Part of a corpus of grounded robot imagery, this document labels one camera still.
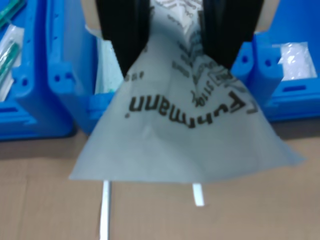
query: cardboard surface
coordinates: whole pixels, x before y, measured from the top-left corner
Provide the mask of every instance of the cardboard surface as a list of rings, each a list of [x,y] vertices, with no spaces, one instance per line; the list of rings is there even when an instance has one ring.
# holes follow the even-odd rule
[[[112,184],[110,240],[317,240],[320,119],[274,128],[307,158],[203,186]],[[0,142],[0,240],[97,240],[102,183],[71,181],[87,137]]]

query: white plastic strip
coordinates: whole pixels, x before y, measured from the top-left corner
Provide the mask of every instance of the white plastic strip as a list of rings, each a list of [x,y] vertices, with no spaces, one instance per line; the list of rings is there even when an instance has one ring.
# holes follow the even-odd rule
[[[194,202],[197,207],[205,205],[204,194],[202,192],[202,185],[200,183],[192,184]]]
[[[111,205],[111,182],[103,181],[101,216],[100,216],[100,240],[109,240]]]

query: blue storage bin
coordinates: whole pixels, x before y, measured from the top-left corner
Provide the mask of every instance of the blue storage bin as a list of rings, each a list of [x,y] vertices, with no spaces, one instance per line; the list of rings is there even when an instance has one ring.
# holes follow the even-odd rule
[[[281,0],[269,31],[254,38],[255,65],[249,88],[270,121],[320,115],[319,9],[317,0]],[[281,81],[281,52],[272,46],[300,42],[308,42],[319,77]]]
[[[9,0],[0,1],[3,9]],[[0,102],[0,140],[69,135],[73,119],[50,90],[45,47],[45,0],[28,0],[12,23],[24,28],[21,65],[12,69],[14,84]],[[0,31],[2,39],[7,28]]]
[[[48,0],[48,80],[80,128],[90,134],[113,93],[94,94],[98,67],[96,37],[85,29],[81,1]],[[243,44],[232,72],[246,82],[254,65],[250,42]]]

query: translucent plastic bag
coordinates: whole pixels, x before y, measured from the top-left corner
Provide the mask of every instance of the translucent plastic bag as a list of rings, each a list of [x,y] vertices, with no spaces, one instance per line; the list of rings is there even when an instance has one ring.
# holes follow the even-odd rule
[[[24,29],[10,24],[0,41],[0,102],[6,100],[14,80],[11,68],[21,64]]]

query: clear plastic packet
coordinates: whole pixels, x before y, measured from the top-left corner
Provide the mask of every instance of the clear plastic packet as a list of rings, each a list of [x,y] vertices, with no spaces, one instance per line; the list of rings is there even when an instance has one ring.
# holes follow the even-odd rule
[[[95,94],[115,92],[124,81],[111,41],[96,39],[98,68],[95,81]]]
[[[201,1],[152,5],[148,43],[70,178],[211,183],[300,163],[243,83],[204,54]]]
[[[283,81],[318,77],[307,42],[289,42],[282,44],[280,49]]]
[[[6,100],[14,83],[11,69],[21,64],[24,28],[10,24],[0,41],[0,102]]]

